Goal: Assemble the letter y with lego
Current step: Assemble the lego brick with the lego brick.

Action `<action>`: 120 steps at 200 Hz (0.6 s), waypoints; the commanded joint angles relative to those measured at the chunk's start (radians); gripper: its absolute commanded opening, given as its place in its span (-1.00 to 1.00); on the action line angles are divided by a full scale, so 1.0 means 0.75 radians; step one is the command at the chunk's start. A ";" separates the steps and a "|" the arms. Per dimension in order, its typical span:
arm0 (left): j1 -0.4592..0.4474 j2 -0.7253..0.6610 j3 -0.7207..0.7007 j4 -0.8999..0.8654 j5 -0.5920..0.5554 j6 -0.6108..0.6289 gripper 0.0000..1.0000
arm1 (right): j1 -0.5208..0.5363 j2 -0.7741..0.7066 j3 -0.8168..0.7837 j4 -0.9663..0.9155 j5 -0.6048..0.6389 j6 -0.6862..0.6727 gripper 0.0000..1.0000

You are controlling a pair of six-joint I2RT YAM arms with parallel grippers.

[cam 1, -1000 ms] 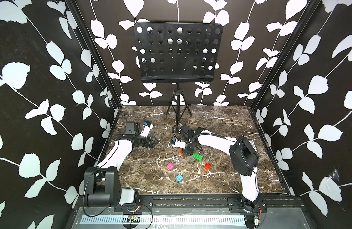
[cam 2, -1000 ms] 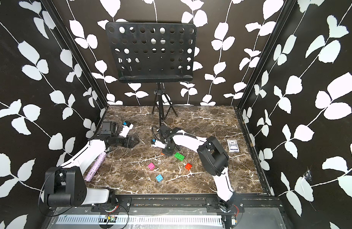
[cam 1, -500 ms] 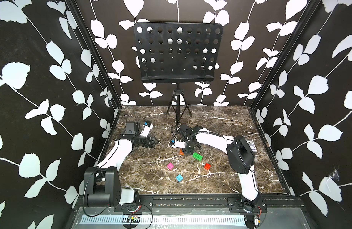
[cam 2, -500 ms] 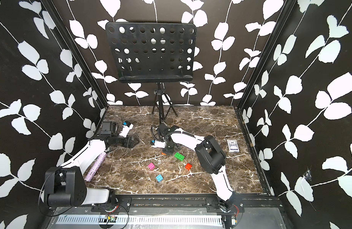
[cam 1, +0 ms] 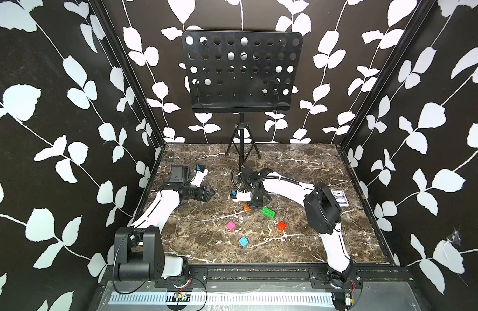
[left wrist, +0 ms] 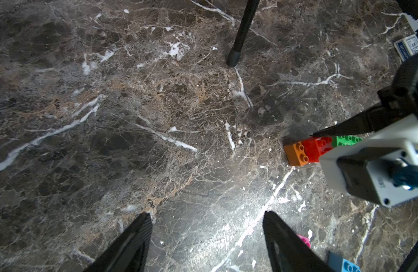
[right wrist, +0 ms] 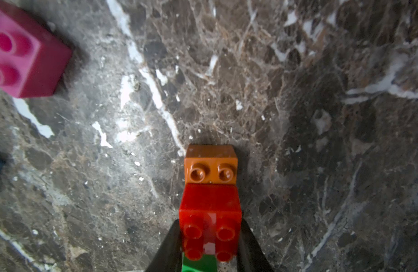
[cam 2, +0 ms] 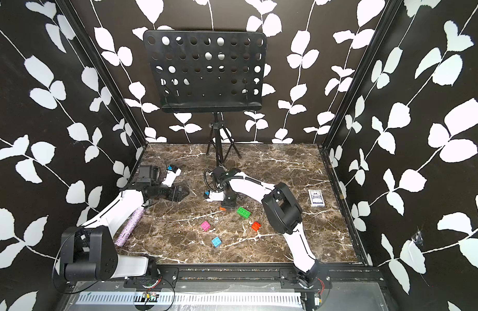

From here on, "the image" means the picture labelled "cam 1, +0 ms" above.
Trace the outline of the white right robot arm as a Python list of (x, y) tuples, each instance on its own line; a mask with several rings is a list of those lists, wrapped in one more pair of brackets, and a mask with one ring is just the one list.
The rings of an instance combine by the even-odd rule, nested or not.
[(262, 208), (263, 199), (277, 194), (298, 203), (305, 210), (309, 226), (316, 231), (327, 254), (328, 276), (333, 284), (342, 287), (353, 269), (341, 227), (341, 207), (325, 183), (308, 184), (280, 175), (270, 168), (259, 172), (245, 167), (238, 173), (243, 188), (232, 183), (230, 197), (246, 202), (250, 208)]

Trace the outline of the pink lego brick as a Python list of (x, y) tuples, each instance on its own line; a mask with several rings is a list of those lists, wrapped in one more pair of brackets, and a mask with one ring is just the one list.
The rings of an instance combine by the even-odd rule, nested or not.
[(230, 221), (229, 223), (227, 223), (226, 227), (228, 228), (229, 231), (234, 231), (237, 225), (233, 221)]

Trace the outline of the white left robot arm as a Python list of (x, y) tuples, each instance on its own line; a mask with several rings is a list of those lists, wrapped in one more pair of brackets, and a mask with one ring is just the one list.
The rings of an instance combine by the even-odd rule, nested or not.
[(168, 277), (186, 277), (188, 261), (166, 255), (162, 229), (170, 215), (186, 200), (209, 202), (215, 195), (203, 180), (208, 168), (198, 165), (193, 174), (187, 166), (176, 165), (157, 191), (149, 207), (129, 227), (114, 236), (113, 279), (115, 281), (158, 281)]

